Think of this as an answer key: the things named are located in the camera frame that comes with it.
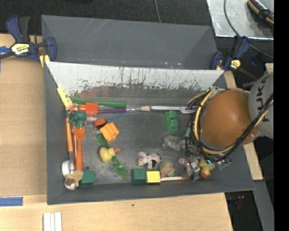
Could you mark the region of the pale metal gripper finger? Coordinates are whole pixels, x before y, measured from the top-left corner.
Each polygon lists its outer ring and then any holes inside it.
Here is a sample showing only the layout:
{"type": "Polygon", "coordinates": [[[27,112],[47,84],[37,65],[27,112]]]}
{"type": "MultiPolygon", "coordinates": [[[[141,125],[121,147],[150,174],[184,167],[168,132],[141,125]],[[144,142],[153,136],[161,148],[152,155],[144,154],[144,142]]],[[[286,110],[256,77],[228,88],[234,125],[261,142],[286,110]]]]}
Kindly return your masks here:
{"type": "Polygon", "coordinates": [[[178,144],[178,143],[182,143],[182,139],[181,137],[178,137],[178,136],[173,136],[173,135],[168,135],[164,138],[164,142],[165,143],[175,143],[175,144],[178,144]]]}
{"type": "Polygon", "coordinates": [[[162,145],[164,150],[172,149],[175,151],[183,151],[184,145],[182,141],[174,142],[174,141],[166,141],[162,145]]]}

